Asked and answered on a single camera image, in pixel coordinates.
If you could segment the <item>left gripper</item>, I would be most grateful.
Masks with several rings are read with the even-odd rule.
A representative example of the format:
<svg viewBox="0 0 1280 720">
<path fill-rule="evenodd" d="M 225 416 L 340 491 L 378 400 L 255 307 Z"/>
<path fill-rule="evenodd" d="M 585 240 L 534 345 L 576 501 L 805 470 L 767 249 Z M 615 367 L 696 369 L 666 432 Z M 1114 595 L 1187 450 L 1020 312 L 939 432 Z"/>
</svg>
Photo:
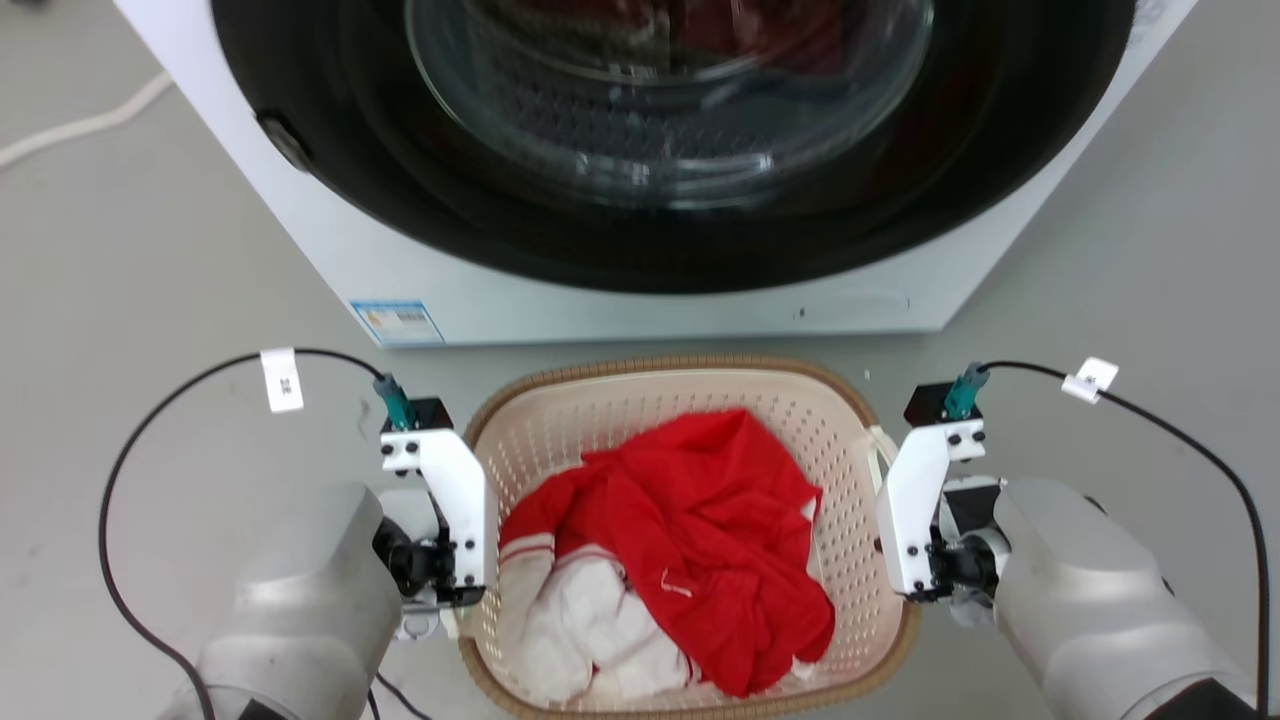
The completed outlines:
<svg viewBox="0 0 1280 720">
<path fill-rule="evenodd" d="M 465 637 L 489 589 L 489 520 L 454 529 L 425 488 L 384 489 L 378 501 L 383 520 L 374 550 L 402 601 L 396 639 L 422 641 L 436 632 L 452 641 Z"/>
</svg>

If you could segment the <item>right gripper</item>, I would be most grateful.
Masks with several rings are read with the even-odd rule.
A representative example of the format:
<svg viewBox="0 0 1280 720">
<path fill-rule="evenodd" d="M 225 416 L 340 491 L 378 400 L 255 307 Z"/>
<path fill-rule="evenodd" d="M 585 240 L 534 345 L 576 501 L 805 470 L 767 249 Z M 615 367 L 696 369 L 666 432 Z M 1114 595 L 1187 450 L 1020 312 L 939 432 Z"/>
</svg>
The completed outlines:
<svg viewBox="0 0 1280 720">
<path fill-rule="evenodd" d="M 960 626 L 996 626 L 995 593 L 1007 565 L 1007 538 L 995 520 L 1002 489 L 995 477 L 959 477 L 946 480 L 940 496 L 931 566 Z"/>
</svg>

